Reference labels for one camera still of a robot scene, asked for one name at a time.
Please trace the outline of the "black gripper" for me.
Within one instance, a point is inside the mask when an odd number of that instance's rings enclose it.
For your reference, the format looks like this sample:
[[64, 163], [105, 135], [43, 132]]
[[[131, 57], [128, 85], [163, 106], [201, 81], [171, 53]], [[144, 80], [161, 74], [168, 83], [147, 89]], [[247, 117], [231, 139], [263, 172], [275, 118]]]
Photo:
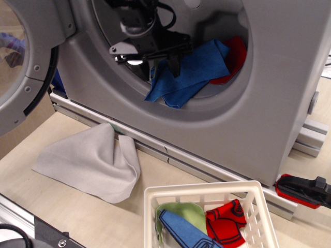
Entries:
[[[187, 34], [170, 31], [176, 22], [176, 14], [168, 5], [111, 5], [120, 21], [120, 28], [127, 38], [111, 45], [109, 53], [116, 62], [138, 60], [134, 66], [136, 75], [151, 80], [150, 65], [146, 60], [167, 58], [168, 67], [176, 78], [180, 75], [180, 60], [192, 52], [191, 38]], [[172, 14], [172, 20], [162, 25], [158, 9]]]

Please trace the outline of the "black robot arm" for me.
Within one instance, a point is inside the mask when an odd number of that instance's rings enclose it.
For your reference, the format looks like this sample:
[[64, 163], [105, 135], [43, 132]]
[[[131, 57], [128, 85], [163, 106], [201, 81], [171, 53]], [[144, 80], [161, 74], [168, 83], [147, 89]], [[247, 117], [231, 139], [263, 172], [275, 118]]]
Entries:
[[148, 74], [146, 62], [165, 59], [170, 72], [180, 75], [180, 61], [192, 52], [187, 34], [170, 31], [176, 22], [174, 10], [159, 1], [107, 1], [119, 17], [127, 38], [112, 45], [109, 53], [118, 64], [136, 61]]

